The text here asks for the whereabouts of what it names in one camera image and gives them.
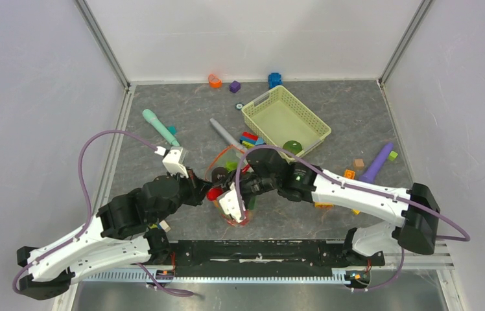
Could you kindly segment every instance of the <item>green basket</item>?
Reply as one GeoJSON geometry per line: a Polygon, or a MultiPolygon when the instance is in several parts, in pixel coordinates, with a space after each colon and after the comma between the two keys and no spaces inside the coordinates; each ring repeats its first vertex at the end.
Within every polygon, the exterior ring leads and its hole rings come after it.
{"type": "MultiPolygon", "coordinates": [[[[270,145],[282,147],[298,141],[303,157],[332,132],[330,127],[284,86],[276,86],[242,108],[244,123],[270,145]]],[[[287,161],[293,158],[281,153],[287,161]]]]}

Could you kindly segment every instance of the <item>white panel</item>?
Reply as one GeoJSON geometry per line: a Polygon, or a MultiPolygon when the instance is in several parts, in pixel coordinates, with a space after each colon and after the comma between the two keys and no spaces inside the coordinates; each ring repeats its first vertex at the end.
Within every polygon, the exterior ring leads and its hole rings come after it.
{"type": "MultiPolygon", "coordinates": [[[[15,294],[16,250],[84,221],[78,152],[118,118],[123,89],[73,1],[0,1],[0,310],[48,310],[15,294]]],[[[96,189],[107,139],[84,159],[96,189]]]]}
{"type": "Polygon", "coordinates": [[[447,243],[467,307],[485,310],[485,1],[436,1],[386,92],[414,179],[471,235],[447,243]]]}
{"type": "Polygon", "coordinates": [[[132,81],[377,78],[420,0],[89,0],[132,81]]]}

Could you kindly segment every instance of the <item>green ball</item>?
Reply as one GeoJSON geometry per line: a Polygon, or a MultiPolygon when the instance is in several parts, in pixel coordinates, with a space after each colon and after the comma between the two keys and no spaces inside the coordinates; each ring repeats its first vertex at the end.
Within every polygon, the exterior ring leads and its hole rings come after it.
{"type": "Polygon", "coordinates": [[[303,148],[302,148],[302,144],[300,144],[299,142],[297,141],[287,141],[284,145],[283,145],[283,149],[286,150],[286,151],[290,151],[292,152],[293,154],[298,154],[298,152],[302,151],[303,148]]]}

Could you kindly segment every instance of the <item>gray panel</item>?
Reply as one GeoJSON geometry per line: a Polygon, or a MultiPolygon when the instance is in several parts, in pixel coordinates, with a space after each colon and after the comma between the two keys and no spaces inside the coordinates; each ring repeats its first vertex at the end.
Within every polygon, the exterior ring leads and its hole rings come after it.
{"type": "MultiPolygon", "coordinates": [[[[373,271],[373,284],[391,276],[373,271]]],[[[447,310],[435,271],[404,271],[392,285],[351,294],[336,285],[177,284],[198,295],[179,298],[136,283],[83,282],[73,310],[447,310]]]]}
{"type": "MultiPolygon", "coordinates": [[[[394,129],[378,85],[374,81],[286,82],[285,86],[312,111],[319,115],[333,133],[305,159],[343,174],[355,158],[365,164],[391,141],[397,146],[394,129]]],[[[226,143],[209,123],[218,120],[235,138],[248,131],[237,102],[248,103],[268,90],[265,82],[243,83],[232,94],[211,89],[207,84],[171,84],[138,86],[126,130],[166,146],[158,132],[141,116],[149,108],[164,125],[175,125],[182,146],[189,150],[185,164],[203,176],[212,160],[226,143]]],[[[398,157],[388,161],[380,171],[378,184],[391,187],[411,185],[407,168],[398,157]]],[[[133,139],[124,139],[110,199],[126,193],[165,173],[160,159],[133,139]]],[[[344,238],[352,227],[367,227],[379,220],[367,214],[355,216],[351,210],[335,207],[316,209],[310,203],[293,203],[269,192],[257,199],[254,219],[243,228],[229,226],[211,202],[199,207],[182,206],[167,219],[170,239],[235,238],[344,238]]]]}

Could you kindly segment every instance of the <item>purple cable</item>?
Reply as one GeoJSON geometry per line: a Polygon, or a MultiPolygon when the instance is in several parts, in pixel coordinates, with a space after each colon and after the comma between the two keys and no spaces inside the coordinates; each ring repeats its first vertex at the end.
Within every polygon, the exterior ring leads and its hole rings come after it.
{"type": "Polygon", "coordinates": [[[189,290],[179,290],[177,288],[165,288],[159,282],[157,282],[157,280],[155,280],[155,278],[153,277],[153,274],[151,274],[151,272],[149,272],[149,270],[147,270],[147,268],[144,265],[137,264],[137,266],[139,266],[141,269],[143,269],[143,271],[145,271],[147,276],[151,278],[151,281],[153,281],[153,283],[155,284],[158,290],[161,290],[166,294],[176,296],[176,297],[191,297],[195,294],[189,290]]]}
{"type": "MultiPolygon", "coordinates": [[[[86,152],[86,149],[88,149],[89,144],[91,144],[94,140],[96,140],[97,138],[99,138],[99,137],[101,137],[103,135],[106,135],[106,134],[115,134],[115,133],[129,136],[129,137],[131,137],[131,138],[133,138],[133,139],[141,142],[145,146],[148,146],[153,151],[156,151],[157,150],[157,147],[154,144],[152,144],[152,143],[144,140],[143,138],[141,138],[141,137],[139,137],[139,136],[137,136],[135,134],[132,134],[132,133],[126,132],[126,131],[121,131],[121,130],[106,130],[106,131],[97,133],[92,138],[90,138],[86,142],[86,144],[84,144],[84,146],[82,147],[82,149],[80,151],[80,154],[78,155],[78,180],[80,182],[80,186],[82,187],[82,193],[84,194],[84,201],[86,202],[86,211],[87,211],[87,214],[86,214],[86,222],[82,226],[82,229],[77,234],[75,234],[75,236],[73,238],[71,238],[69,240],[66,240],[65,242],[57,245],[56,247],[54,247],[54,248],[50,249],[49,251],[45,252],[44,254],[40,255],[39,257],[36,257],[34,259],[34,261],[39,262],[42,259],[48,257],[49,255],[55,253],[59,249],[62,249],[65,246],[67,246],[70,243],[72,243],[73,242],[73,239],[77,239],[78,240],[78,238],[80,238],[80,236],[83,235],[84,232],[86,232],[86,230],[88,229],[88,227],[90,225],[90,222],[91,222],[92,210],[91,210],[91,202],[90,202],[88,190],[86,188],[86,184],[84,183],[84,177],[82,175],[82,159],[84,158],[84,153],[86,152]]],[[[14,292],[16,292],[17,294],[20,294],[21,293],[19,291],[19,289],[18,289],[18,281],[19,281],[19,278],[21,277],[21,275],[23,273],[25,273],[27,270],[29,270],[30,267],[32,267],[34,265],[34,261],[29,262],[14,277],[14,281],[12,283],[12,288],[13,288],[14,292]]]]}
{"type": "MultiPolygon", "coordinates": [[[[279,151],[279,152],[283,152],[284,154],[288,155],[289,157],[293,157],[295,160],[297,160],[301,164],[307,166],[313,172],[316,172],[317,174],[321,175],[326,180],[330,181],[332,184],[337,184],[337,185],[342,184],[341,181],[338,181],[338,180],[328,176],[327,174],[318,170],[316,167],[309,164],[306,160],[304,160],[300,157],[297,157],[292,152],[286,151],[286,150],[284,150],[280,147],[277,147],[277,146],[269,146],[269,145],[266,145],[266,144],[255,146],[255,147],[252,147],[251,149],[247,150],[242,155],[241,159],[239,160],[239,164],[237,166],[237,172],[235,173],[235,190],[237,191],[237,199],[239,201],[239,206],[241,207],[241,214],[242,215],[244,215],[244,203],[243,203],[243,197],[240,195],[241,188],[239,186],[239,182],[241,180],[241,169],[244,167],[244,160],[246,159],[246,156],[248,156],[248,154],[250,152],[253,152],[254,150],[258,150],[258,149],[273,149],[273,150],[276,150],[276,151],[279,151]]],[[[457,225],[454,221],[448,219],[446,216],[441,215],[440,213],[437,213],[436,211],[434,211],[434,210],[432,210],[432,209],[430,209],[430,208],[428,208],[428,207],[426,207],[426,206],[424,206],[420,203],[417,203],[417,202],[414,202],[414,201],[411,201],[411,200],[408,200],[408,199],[405,199],[405,198],[399,198],[396,195],[385,193],[385,192],[382,192],[382,191],[372,190],[372,189],[368,189],[368,188],[361,187],[361,186],[358,186],[358,185],[353,185],[351,183],[345,183],[344,186],[347,187],[347,188],[367,192],[367,193],[370,193],[370,194],[375,194],[377,196],[382,196],[384,198],[391,196],[394,200],[399,200],[403,203],[407,203],[409,205],[412,205],[412,206],[414,206],[418,209],[421,209],[422,211],[425,211],[426,213],[429,213],[429,214],[443,220],[445,223],[447,223],[451,227],[455,228],[462,235],[462,237],[460,237],[460,236],[450,236],[450,235],[439,235],[439,236],[437,236],[438,240],[444,239],[444,240],[455,240],[455,241],[462,241],[462,242],[470,241],[470,236],[466,232],[466,230],[462,229],[462,227],[457,225]]],[[[401,270],[403,269],[404,263],[405,263],[405,250],[403,248],[401,248],[401,263],[397,267],[395,274],[389,280],[387,280],[386,282],[384,282],[382,284],[378,284],[378,285],[372,286],[371,288],[367,288],[366,290],[364,288],[361,288],[361,289],[355,288],[353,290],[358,291],[358,292],[368,292],[370,290],[376,290],[376,289],[379,289],[379,288],[382,288],[386,285],[391,284],[392,282],[394,282],[399,277],[399,275],[401,275],[401,270]]]]}

